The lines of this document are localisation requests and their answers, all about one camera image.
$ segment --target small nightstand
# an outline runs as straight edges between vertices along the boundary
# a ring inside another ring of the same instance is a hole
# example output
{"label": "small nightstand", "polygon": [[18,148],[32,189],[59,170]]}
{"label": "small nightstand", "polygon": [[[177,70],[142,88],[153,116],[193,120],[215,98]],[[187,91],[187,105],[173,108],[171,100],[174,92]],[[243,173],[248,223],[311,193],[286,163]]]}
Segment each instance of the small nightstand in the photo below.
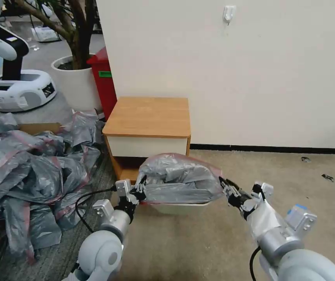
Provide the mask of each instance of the small nightstand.
{"label": "small nightstand", "polygon": [[132,183],[147,157],[168,152],[189,154],[187,98],[120,97],[102,133],[117,179]]}

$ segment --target pile of plastic bags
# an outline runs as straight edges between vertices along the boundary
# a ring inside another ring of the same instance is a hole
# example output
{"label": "pile of plastic bags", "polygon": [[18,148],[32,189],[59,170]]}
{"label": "pile of plastic bags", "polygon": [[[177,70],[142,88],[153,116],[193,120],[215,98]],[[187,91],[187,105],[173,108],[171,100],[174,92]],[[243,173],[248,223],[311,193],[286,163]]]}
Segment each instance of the pile of plastic bags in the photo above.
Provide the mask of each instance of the pile of plastic bags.
{"label": "pile of plastic bags", "polygon": [[74,112],[59,133],[32,136],[11,113],[0,117],[0,259],[8,246],[33,263],[34,250],[60,243],[79,222],[74,205],[91,191],[102,127],[95,113]]}

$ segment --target red trash bin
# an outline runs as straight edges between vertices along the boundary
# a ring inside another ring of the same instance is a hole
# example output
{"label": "red trash bin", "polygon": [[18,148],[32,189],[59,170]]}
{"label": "red trash bin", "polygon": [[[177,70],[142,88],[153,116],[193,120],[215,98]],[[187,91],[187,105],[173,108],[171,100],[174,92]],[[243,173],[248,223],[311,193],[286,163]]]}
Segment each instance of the red trash bin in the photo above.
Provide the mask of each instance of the red trash bin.
{"label": "red trash bin", "polygon": [[106,47],[99,50],[97,54],[87,60],[87,63],[92,66],[92,72],[96,82],[98,95],[100,96],[105,119],[108,120],[110,113],[117,103],[117,96],[115,95]]}

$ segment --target white plastic bin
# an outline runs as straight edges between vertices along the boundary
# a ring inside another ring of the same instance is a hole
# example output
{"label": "white plastic bin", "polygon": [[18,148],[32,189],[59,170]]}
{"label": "white plastic bin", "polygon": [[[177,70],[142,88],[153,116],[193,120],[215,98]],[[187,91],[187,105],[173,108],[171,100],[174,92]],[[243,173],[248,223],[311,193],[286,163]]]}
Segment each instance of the white plastic bin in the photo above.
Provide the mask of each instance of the white plastic bin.
{"label": "white plastic bin", "polygon": [[202,213],[207,205],[203,204],[151,204],[158,212],[168,215],[194,215]]}

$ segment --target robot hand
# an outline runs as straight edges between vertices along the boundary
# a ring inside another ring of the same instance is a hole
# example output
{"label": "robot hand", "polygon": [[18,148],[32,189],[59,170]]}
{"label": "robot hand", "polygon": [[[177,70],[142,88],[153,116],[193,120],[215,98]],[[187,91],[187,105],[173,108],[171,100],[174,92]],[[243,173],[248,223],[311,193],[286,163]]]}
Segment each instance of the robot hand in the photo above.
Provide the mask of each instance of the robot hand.
{"label": "robot hand", "polygon": [[283,219],[268,203],[274,190],[269,184],[256,183],[249,195],[230,180],[220,178],[220,183],[229,205],[240,210],[258,244],[250,260],[253,280],[253,259],[258,251],[261,266],[272,281],[335,280],[335,264],[304,249],[302,238],[316,222],[316,215],[295,205]]}
{"label": "robot hand", "polygon": [[66,281],[106,281],[120,269],[128,226],[145,194],[142,190],[131,190],[130,180],[117,181],[111,190],[117,191],[119,204],[113,208],[108,199],[103,199],[92,206],[101,218],[100,230],[84,240],[77,267]]}

